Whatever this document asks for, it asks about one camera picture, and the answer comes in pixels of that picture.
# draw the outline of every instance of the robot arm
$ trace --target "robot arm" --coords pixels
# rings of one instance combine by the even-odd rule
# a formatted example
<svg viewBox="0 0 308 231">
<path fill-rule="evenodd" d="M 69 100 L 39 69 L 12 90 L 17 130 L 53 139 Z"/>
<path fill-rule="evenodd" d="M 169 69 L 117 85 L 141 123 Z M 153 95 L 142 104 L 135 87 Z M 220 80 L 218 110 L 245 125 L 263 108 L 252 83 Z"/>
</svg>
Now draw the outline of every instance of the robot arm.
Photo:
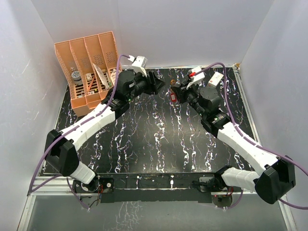
<svg viewBox="0 0 308 231">
<path fill-rule="evenodd" d="M 252 145 L 236 131 L 229 116 L 219 109 L 222 98 L 216 90 L 223 75 L 216 72 L 207 86 L 198 91 L 198 83 L 204 73 L 197 67 L 188 73 L 188 80 L 179 86 L 171 87 L 179 103 L 188 104 L 200 115 L 205 130 L 232 147 L 255 171 L 239 170 L 225 166 L 207 182 L 208 188 L 223 189 L 237 186 L 257 194 L 267 203 L 273 204 L 295 186 L 295 167 L 291 163 L 276 158 L 256 145 Z M 242 134 L 252 140 L 243 131 Z"/>
<path fill-rule="evenodd" d="M 129 109 L 129 102 L 135 97 L 146 94 L 158 94 L 165 83 L 159 80 L 153 72 L 145 72 L 144 57 L 130 57 L 136 74 L 123 71 L 119 74 L 115 96 L 106 110 L 107 102 L 111 98 L 113 89 L 110 89 L 107 97 L 92 112 L 83 117 L 72 126 L 58 132 L 52 130 L 47 135 L 45 150 L 62 134 L 73 130 L 65 135 L 54 145 L 46 156 L 46 161 L 64 177 L 71 176 L 83 183 L 84 188 L 93 192 L 98 187 L 97 174 L 83 164 L 77 155 L 82 144 L 107 124 L 112 123 Z"/>
</svg>

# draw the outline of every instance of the red label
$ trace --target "red label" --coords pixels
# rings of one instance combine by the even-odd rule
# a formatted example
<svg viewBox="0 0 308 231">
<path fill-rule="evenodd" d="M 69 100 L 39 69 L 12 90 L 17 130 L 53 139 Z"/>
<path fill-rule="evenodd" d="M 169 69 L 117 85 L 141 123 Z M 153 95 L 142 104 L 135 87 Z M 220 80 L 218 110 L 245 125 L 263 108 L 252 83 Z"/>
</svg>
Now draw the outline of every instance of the red label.
<svg viewBox="0 0 308 231">
<path fill-rule="evenodd" d="M 176 102 L 177 101 L 177 97 L 175 96 L 175 93 L 171 93 L 171 101 L 172 102 Z"/>
</svg>

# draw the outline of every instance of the black marble surface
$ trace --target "black marble surface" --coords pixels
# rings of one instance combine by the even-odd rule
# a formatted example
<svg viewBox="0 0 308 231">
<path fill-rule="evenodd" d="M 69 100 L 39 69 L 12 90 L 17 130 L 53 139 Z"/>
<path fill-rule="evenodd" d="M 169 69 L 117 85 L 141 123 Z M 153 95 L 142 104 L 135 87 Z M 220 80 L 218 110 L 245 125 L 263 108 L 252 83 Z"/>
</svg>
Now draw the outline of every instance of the black marble surface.
<svg viewBox="0 0 308 231">
<path fill-rule="evenodd" d="M 134 99 L 121 118 L 84 143 L 78 151 L 80 160 L 97 173 L 215 172 L 224 165 L 250 170 L 232 148 L 203 129 L 200 117 L 187 103 L 170 101 L 170 81 L 182 82 L 188 70 L 154 70 L 166 82 L 159 95 L 143 94 Z M 222 68 L 209 70 L 203 86 L 214 71 L 222 73 Z M 233 115 L 241 129 L 253 137 L 232 68 L 227 68 L 227 76 Z M 222 82 L 220 93 L 223 97 Z M 67 89 L 56 129 L 62 130 L 78 119 Z M 42 171 L 43 175 L 55 173 L 48 164 Z"/>
</svg>

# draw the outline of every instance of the white wall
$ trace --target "white wall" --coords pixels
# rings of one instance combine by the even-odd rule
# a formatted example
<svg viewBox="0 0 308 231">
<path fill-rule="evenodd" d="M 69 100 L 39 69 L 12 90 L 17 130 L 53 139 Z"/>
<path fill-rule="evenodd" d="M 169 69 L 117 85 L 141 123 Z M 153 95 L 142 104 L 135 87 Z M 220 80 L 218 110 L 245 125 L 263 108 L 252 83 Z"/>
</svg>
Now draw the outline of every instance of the white wall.
<svg viewBox="0 0 308 231">
<path fill-rule="evenodd" d="M 66 86 L 30 0 L 0 1 L 0 230 L 16 230 Z"/>
<path fill-rule="evenodd" d="M 308 1 L 277 0 L 241 64 L 244 89 L 262 144 L 308 168 Z M 307 177 L 296 170 L 289 202 L 308 206 Z M 293 209 L 298 230 L 307 211 Z"/>
<path fill-rule="evenodd" d="M 54 42 L 113 30 L 148 67 L 242 61 L 273 0 L 32 0 Z"/>
</svg>

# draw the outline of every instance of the small box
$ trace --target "small box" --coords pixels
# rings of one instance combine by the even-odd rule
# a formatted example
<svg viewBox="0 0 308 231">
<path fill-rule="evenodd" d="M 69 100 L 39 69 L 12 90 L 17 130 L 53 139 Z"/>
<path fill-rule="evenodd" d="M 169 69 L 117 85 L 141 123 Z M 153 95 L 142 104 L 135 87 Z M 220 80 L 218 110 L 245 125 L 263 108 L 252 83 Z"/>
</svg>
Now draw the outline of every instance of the small box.
<svg viewBox="0 0 308 231">
<path fill-rule="evenodd" d="M 211 77 L 210 81 L 207 83 L 207 86 L 211 88 L 216 88 L 217 85 L 222 80 L 222 78 L 223 78 L 223 74 L 219 72 L 215 72 L 214 75 Z"/>
<path fill-rule="evenodd" d="M 91 73 L 87 73 L 86 74 L 86 78 L 87 78 L 87 81 L 91 81 L 92 80 L 92 74 Z"/>
</svg>

